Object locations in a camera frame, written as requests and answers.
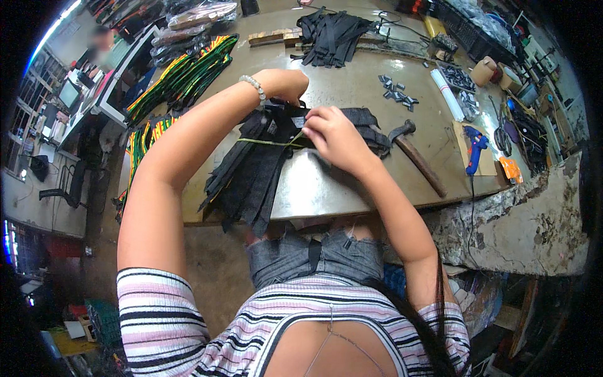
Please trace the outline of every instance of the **gray denim shorts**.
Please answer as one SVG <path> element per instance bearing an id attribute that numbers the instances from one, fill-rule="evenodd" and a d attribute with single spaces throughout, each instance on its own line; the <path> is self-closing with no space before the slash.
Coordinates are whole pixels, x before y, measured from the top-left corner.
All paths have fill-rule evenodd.
<path id="1" fill-rule="evenodd" d="M 250 277 L 256 289 L 312 273 L 326 272 L 362 282 L 383 280 L 382 241 L 348 237 L 343 229 L 320 241 L 320 257 L 314 269 L 310 261 L 310 240 L 287 232 L 280 239 L 266 239 L 246 248 Z"/>

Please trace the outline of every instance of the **black chair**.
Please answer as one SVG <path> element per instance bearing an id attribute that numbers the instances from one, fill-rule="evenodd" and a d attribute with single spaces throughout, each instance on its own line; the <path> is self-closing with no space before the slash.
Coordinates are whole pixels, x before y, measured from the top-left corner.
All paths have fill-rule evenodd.
<path id="1" fill-rule="evenodd" d="M 63 165 L 61 169 L 61 179 L 56 189 L 42 190 L 39 194 L 39 199 L 47 197 L 62 197 L 70 207 L 77 208 L 80 205 L 87 208 L 84 203 L 80 203 L 81 190 L 84 185 L 84 173 L 86 172 L 86 164 L 82 160 L 75 165 L 67 167 Z M 67 184 L 71 178 L 69 192 L 67 192 Z"/>

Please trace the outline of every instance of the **striped shirt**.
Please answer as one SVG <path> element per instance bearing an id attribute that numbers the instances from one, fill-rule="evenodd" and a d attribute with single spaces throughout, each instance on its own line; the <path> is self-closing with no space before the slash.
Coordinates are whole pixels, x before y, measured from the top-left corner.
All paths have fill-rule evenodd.
<path id="1" fill-rule="evenodd" d="M 122 340 L 135 375 L 262 376 L 288 326 L 300 320 L 329 320 L 331 315 L 374 330 L 399 376 L 431 374 L 413 325 L 383 294 L 344 277 L 323 273 L 263 288 L 215 339 L 210 339 L 183 278 L 126 268 L 118 273 L 117 289 Z M 435 305 L 419 314 L 437 327 Z M 469 337 L 459 306 L 446 303 L 445 319 L 446 346 L 460 371 L 469 358 Z"/>

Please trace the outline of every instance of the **hammer head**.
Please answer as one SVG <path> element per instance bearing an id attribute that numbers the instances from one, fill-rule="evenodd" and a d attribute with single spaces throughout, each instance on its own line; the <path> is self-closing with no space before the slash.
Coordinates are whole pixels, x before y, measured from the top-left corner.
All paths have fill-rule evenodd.
<path id="1" fill-rule="evenodd" d="M 417 127 L 415 126 L 414 122 L 410 119 L 407 119 L 403 126 L 394 128 L 387 138 L 390 140 L 390 142 L 393 142 L 398 136 L 413 133 L 416 129 Z"/>

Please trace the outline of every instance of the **blue glue gun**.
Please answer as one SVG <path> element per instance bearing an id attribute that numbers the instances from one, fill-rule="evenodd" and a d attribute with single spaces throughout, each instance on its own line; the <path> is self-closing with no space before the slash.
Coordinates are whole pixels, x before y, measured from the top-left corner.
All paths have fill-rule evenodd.
<path id="1" fill-rule="evenodd" d="M 471 141 L 471 147 L 469 148 L 471 157 L 469 158 L 469 166 L 467 166 L 465 172 L 468 176 L 472 176 L 478 170 L 479 155 L 481 154 L 482 149 L 488 148 L 488 138 L 470 125 L 463 126 L 463 130 Z"/>

